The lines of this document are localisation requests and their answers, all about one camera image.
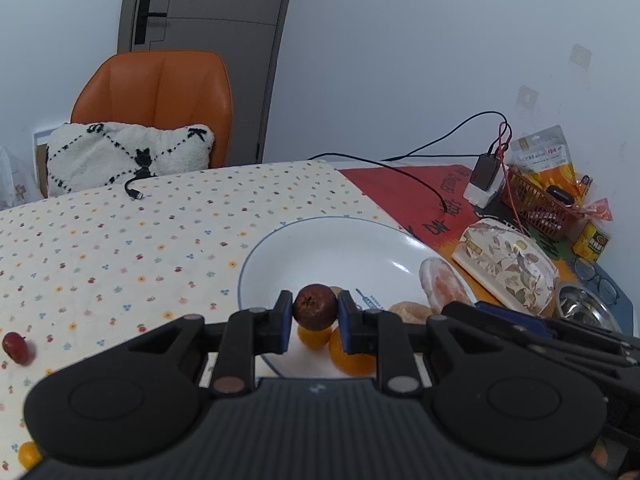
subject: gray door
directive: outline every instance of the gray door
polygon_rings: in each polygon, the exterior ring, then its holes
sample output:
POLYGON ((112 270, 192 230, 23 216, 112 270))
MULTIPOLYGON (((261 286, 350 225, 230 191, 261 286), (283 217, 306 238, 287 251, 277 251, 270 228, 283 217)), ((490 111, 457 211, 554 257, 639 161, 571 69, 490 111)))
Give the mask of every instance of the gray door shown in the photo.
POLYGON ((226 163, 262 158, 288 0, 123 0, 118 51, 209 50, 223 59, 234 104, 226 163))

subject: plastic-wrapped bread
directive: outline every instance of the plastic-wrapped bread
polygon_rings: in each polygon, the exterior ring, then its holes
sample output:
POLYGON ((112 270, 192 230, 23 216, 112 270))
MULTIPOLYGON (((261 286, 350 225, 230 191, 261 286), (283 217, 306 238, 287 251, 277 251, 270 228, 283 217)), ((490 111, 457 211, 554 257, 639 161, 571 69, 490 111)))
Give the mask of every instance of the plastic-wrapped bread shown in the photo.
POLYGON ((559 272, 539 245, 484 218, 466 228, 453 259, 504 306, 537 316, 554 298, 559 272))
POLYGON ((440 258, 428 258, 420 265, 420 284, 429 306, 439 314, 452 301, 473 304, 451 266, 440 258))
POLYGON ((390 312, 398 314, 405 323, 424 324, 429 316, 434 314, 433 309, 413 301, 401 301, 389 308, 390 312))

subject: snack bag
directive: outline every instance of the snack bag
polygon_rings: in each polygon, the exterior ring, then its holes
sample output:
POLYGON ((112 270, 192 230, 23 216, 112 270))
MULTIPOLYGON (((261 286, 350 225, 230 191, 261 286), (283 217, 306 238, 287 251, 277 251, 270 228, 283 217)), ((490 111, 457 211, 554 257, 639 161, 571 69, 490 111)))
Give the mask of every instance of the snack bag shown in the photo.
POLYGON ((511 147, 515 165, 530 181, 544 190, 558 186, 580 203, 569 145, 560 126, 521 137, 511 147))
POLYGON ((593 179, 589 175, 583 175, 580 180, 577 182, 578 185, 578 196, 580 198, 584 198, 589 190, 591 189, 591 184, 593 184, 593 179))
POLYGON ((606 220, 607 222, 611 222, 613 220, 611 208, 609 207, 609 200, 606 198, 601 198, 600 200, 596 200, 596 202, 592 202, 584 206, 574 205, 572 206, 572 209, 590 217, 591 219, 606 220))
POLYGON ((501 222, 470 225, 452 257, 511 310, 537 316, 554 299, 556 265, 532 238, 501 222))

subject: red basket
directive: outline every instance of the red basket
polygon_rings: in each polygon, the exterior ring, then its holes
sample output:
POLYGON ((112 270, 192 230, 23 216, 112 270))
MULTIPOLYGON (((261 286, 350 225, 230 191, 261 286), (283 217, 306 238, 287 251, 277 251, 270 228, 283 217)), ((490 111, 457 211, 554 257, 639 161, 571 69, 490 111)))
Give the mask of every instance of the red basket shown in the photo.
MULTIPOLYGON (((513 205, 520 217, 553 241, 562 240, 569 229, 582 217, 519 173, 509 170, 507 178, 513 196, 513 205)), ((502 188, 502 201, 511 207, 506 186, 502 188)))

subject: black adapter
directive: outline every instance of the black adapter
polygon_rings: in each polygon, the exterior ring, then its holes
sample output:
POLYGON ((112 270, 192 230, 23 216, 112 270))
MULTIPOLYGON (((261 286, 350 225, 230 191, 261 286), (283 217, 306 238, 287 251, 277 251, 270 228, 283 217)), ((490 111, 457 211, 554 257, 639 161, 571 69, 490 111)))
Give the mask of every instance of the black adapter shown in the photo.
POLYGON ((478 189, 486 191, 494 181, 496 173, 500 169, 500 160, 495 155, 483 153, 478 157, 474 172, 471 174, 469 182, 478 189))

